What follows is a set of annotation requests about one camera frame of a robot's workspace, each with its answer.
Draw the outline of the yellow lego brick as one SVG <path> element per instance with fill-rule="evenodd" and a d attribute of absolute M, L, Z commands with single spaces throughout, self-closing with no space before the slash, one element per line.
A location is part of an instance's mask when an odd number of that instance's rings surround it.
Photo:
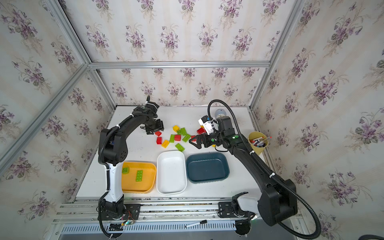
<path fill-rule="evenodd" d="M 169 144 L 170 144 L 170 142 L 168 140 L 164 140 L 162 143 L 162 147 L 167 148 Z"/>
<path fill-rule="evenodd" d="M 174 130 L 175 132 L 178 132 L 178 131 L 180 130 L 180 128 L 179 128 L 179 126 L 175 125 L 175 126 L 173 126 L 173 130 Z"/>

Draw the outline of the long green lego brick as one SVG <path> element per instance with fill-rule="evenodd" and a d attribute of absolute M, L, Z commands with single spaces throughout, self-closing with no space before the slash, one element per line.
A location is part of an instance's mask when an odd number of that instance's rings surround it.
<path fill-rule="evenodd" d="M 136 182 L 141 182 L 143 180 L 143 174 L 144 174 L 143 170 L 137 170 Z"/>

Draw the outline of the small green lego brick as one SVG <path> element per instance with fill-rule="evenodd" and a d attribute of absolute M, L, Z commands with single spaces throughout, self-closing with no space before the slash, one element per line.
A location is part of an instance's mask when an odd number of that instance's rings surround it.
<path fill-rule="evenodd" d="M 129 171 L 130 171 L 130 168 L 129 167 L 125 167 L 125 168 L 122 169 L 122 174 L 124 174 L 124 175 L 128 174 Z"/>

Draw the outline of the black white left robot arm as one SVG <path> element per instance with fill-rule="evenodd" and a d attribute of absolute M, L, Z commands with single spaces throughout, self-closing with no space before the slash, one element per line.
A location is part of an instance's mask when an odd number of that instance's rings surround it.
<path fill-rule="evenodd" d="M 102 214 L 120 220 L 126 213 L 122 189 L 123 164 L 128 156 L 127 138 L 138 127 L 147 135 L 164 130 L 163 121 L 158 118 L 159 105 L 147 96 L 144 106 L 136 107 L 122 122 L 100 132 L 98 163 L 106 170 L 107 187 L 98 200 L 98 221 L 103 234 L 109 240 L 117 239 L 121 234 L 108 233 L 103 225 Z"/>

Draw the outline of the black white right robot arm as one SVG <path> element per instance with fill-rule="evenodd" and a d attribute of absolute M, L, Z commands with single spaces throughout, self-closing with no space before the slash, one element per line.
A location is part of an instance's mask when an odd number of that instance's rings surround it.
<path fill-rule="evenodd" d="M 314 240 L 321 235 L 321 222 L 314 209 L 297 193 L 293 181 L 284 180 L 256 154 L 241 133 L 237 118 L 228 104 L 219 99 L 210 101 L 207 115 L 201 120 L 205 133 L 196 135 L 189 143 L 197 149 L 212 145 L 223 146 L 244 165 L 261 191 L 257 208 L 268 226 L 280 225 L 290 234 L 304 240 Z M 298 213 L 298 202 L 303 204 L 314 219 L 315 230 L 311 234 L 301 234 L 283 223 Z"/>

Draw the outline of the dark teal plastic tray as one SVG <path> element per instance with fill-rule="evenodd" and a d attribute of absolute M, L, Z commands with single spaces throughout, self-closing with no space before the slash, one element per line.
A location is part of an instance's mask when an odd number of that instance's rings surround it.
<path fill-rule="evenodd" d="M 193 184 L 222 181 L 230 174 L 227 158 L 221 153 L 190 155 L 186 160 L 186 171 Z"/>

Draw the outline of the small white alarm clock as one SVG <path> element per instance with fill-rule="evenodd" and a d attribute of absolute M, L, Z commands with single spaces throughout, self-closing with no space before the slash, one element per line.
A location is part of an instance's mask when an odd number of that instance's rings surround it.
<path fill-rule="evenodd" d="M 220 118 L 220 117 L 224 117 L 224 116 L 227 116 L 227 113 L 224 109 L 217 109 L 215 111 L 215 118 Z"/>

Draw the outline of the white plastic tray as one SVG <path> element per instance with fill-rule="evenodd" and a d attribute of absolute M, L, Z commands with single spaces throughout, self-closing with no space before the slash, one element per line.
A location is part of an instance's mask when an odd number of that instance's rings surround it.
<path fill-rule="evenodd" d="M 180 151 L 163 152 L 157 159 L 157 191 L 162 195 L 175 195 L 187 188 L 185 156 Z"/>

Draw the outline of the yellow pen cup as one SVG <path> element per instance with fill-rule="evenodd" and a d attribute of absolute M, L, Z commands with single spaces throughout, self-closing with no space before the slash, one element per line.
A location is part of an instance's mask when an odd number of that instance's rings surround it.
<path fill-rule="evenodd" d="M 260 156 L 261 153 L 267 148 L 271 139 L 272 137 L 266 136 L 261 132 L 252 132 L 248 136 L 251 148 L 258 156 Z"/>

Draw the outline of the yellow plastic tray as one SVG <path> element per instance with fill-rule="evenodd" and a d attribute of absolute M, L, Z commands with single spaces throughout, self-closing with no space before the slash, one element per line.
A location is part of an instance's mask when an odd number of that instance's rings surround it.
<path fill-rule="evenodd" d="M 122 190 L 124 193 L 149 193 L 155 185 L 156 175 L 157 168 L 153 163 L 124 162 Z"/>

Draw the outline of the black marker pen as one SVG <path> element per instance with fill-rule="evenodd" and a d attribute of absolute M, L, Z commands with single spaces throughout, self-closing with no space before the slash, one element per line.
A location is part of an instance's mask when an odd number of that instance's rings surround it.
<path fill-rule="evenodd" d="M 194 226 L 204 225 L 204 224 L 206 224 L 207 222 L 208 222 L 207 220 L 203 220 L 203 221 L 200 221 L 200 222 L 196 222 L 196 223 L 188 224 L 188 225 L 185 225 L 185 228 L 192 228 L 192 227 L 194 227 Z"/>

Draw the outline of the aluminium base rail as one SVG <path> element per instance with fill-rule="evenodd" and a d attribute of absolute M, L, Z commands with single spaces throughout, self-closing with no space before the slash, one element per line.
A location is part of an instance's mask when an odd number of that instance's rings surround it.
<path fill-rule="evenodd" d="M 226 198 L 133 198 L 126 199 L 125 205 L 126 213 L 121 220 L 113 220 L 107 214 L 102 217 L 107 232 L 121 234 L 119 239 L 133 233 L 238 233 L 250 229 L 252 222 L 261 219 L 258 214 L 236 216 L 231 200 Z M 64 235 L 102 234 L 97 207 L 96 199 L 61 204 L 48 239 L 57 240 Z M 185 225 L 203 220 L 208 222 L 185 228 Z"/>

